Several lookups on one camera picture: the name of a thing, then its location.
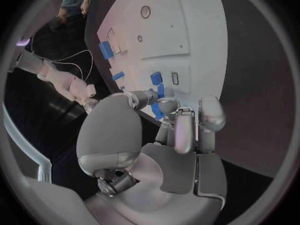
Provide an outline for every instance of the person's hand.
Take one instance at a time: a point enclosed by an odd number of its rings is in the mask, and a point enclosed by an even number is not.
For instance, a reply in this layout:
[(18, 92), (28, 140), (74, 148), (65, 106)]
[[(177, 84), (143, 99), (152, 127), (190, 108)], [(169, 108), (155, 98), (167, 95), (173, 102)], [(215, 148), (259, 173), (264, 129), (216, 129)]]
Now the person's hand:
[(84, 1), (82, 4), (81, 4), (81, 6), (80, 6), (80, 9), (81, 9), (81, 13), (83, 14), (83, 15), (87, 15), (87, 13), (88, 13), (88, 10), (89, 10), (89, 3), (88, 2), (86, 2), (86, 1)]

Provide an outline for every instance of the blue block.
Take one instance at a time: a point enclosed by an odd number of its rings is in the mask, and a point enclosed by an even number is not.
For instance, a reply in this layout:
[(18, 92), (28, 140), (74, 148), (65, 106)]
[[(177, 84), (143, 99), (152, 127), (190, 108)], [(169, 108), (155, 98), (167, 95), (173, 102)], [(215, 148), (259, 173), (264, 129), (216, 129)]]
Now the blue block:
[(155, 102), (151, 105), (152, 112), (155, 114), (155, 120), (158, 121), (159, 119), (164, 117), (164, 114), (160, 111), (158, 102)]
[(124, 76), (125, 76), (124, 72), (120, 71), (120, 72), (117, 73), (116, 75), (113, 75), (113, 76), (112, 76), (112, 80), (116, 81), (116, 80), (118, 80), (118, 79), (120, 79), (120, 78), (122, 78), (122, 77), (124, 77)]
[(114, 56), (114, 53), (113, 53), (113, 51), (111, 49), (111, 46), (110, 46), (108, 41), (104, 41), (104, 42), (99, 43), (99, 48), (100, 48), (100, 50), (102, 52), (102, 55), (103, 55), (105, 60), (107, 60), (107, 59)]
[(157, 86), (163, 82), (162, 75), (159, 71), (150, 75), (152, 84)]
[(164, 84), (159, 84), (159, 86), (157, 87), (157, 95), (158, 98), (163, 98), (165, 96), (165, 87)]

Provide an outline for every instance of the black background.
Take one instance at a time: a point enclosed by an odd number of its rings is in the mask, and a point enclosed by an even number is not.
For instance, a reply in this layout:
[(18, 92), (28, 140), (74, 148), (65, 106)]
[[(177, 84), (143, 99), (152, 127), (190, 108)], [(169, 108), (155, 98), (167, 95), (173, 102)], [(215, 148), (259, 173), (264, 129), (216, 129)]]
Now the black background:
[[(1, 20), (0, 31), (1, 38), (5, 38), (9, 33), (4, 33), (4, 28), (12, 23), (14, 14), (20, 11), (20, 5), (26, 4), (30, 0), (1, 0)], [(292, 34), (294, 42), (298, 48), (300, 41), (299, 36), (299, 0), (267, 0), (275, 7), (276, 11), (281, 17), (284, 17), (289, 32)], [(300, 175), (297, 176), (288, 195), (283, 199), (277, 210), (263, 223), (275, 224), (282, 218), (289, 223), (289, 221), (299, 221), (298, 201), (300, 198)], [(7, 186), (4, 177), (0, 177), (0, 224), (35, 224), (33, 219), (27, 212), (19, 205), (14, 198), (9, 187)]]

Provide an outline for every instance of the purple light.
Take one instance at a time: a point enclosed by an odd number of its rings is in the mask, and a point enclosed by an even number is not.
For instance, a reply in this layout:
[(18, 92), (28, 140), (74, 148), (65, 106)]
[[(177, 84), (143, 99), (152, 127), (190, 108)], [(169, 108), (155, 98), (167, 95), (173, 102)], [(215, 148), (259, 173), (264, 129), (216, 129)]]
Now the purple light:
[(29, 44), (30, 38), (27, 40), (20, 40), (16, 43), (16, 46), (18, 47), (25, 47), (27, 44)]

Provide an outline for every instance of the person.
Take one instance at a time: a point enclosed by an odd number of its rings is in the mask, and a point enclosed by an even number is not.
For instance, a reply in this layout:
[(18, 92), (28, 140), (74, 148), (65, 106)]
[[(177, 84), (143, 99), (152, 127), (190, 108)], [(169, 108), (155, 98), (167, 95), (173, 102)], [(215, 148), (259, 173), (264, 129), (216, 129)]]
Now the person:
[(58, 15), (49, 23), (51, 30), (55, 30), (61, 25), (65, 25), (68, 18), (83, 14), (86, 16), (91, 0), (63, 0)]

